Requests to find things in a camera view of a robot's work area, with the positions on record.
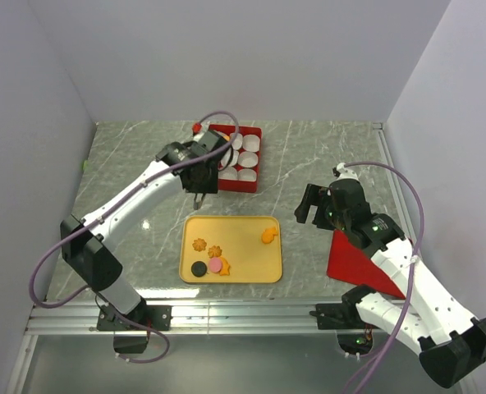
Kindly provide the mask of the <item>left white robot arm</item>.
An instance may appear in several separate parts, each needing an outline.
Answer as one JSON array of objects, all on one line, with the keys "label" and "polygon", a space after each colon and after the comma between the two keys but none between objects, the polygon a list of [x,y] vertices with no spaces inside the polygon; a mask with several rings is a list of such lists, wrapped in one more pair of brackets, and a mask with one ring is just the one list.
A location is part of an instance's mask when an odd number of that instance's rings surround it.
[{"label": "left white robot arm", "polygon": [[167,144],[125,189],[100,208],[62,221],[62,259],[97,295],[112,305],[128,330],[145,320],[145,302],[126,280],[114,255],[127,232],[158,204],[185,191],[200,198],[218,192],[218,167],[232,142],[216,131]]}]

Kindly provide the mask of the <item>metal tongs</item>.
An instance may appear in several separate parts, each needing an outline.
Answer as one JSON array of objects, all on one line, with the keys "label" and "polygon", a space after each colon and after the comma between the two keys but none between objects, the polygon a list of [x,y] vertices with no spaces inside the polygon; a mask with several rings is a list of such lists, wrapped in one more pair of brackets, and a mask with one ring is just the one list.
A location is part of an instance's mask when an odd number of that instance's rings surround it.
[{"label": "metal tongs", "polygon": [[193,198],[193,209],[194,210],[199,210],[201,209],[204,199],[205,199],[206,194],[194,194]]}]

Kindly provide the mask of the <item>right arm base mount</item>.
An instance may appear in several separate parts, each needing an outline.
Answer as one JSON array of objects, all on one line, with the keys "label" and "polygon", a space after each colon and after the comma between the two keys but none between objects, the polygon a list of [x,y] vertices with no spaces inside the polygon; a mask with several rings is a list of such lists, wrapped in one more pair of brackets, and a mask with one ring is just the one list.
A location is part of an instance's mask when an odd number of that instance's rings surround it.
[{"label": "right arm base mount", "polygon": [[320,331],[334,331],[338,350],[345,357],[360,360],[380,352],[374,344],[375,326],[360,319],[357,311],[347,303],[316,304],[309,315],[316,319]]}]

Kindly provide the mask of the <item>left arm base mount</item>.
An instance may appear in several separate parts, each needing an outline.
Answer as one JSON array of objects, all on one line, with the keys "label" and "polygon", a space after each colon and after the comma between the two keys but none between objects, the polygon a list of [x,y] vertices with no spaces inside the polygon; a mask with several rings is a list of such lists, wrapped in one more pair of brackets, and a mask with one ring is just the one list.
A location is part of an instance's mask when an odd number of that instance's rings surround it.
[{"label": "left arm base mount", "polygon": [[170,351],[170,341],[165,332],[171,327],[171,306],[144,305],[129,315],[120,314],[111,305],[103,305],[99,309],[96,331],[113,334],[113,349],[124,360],[142,355],[148,350],[149,341],[156,337],[163,340],[163,352],[155,359],[162,359]]}]

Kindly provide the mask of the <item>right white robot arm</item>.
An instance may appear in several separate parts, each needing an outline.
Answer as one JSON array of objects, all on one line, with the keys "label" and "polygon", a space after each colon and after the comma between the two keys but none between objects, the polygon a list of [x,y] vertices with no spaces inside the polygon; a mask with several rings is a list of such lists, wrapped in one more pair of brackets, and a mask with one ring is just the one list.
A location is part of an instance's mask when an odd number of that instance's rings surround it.
[{"label": "right white robot arm", "polygon": [[314,225],[344,235],[384,272],[414,310],[408,314],[362,284],[345,293],[338,305],[316,305],[311,315],[320,330],[370,324],[395,334],[443,388],[454,386],[486,362],[486,318],[477,318],[447,291],[392,218],[371,211],[357,180],[340,179],[327,187],[308,184],[295,210],[298,223],[306,222],[311,207],[317,209]]}]

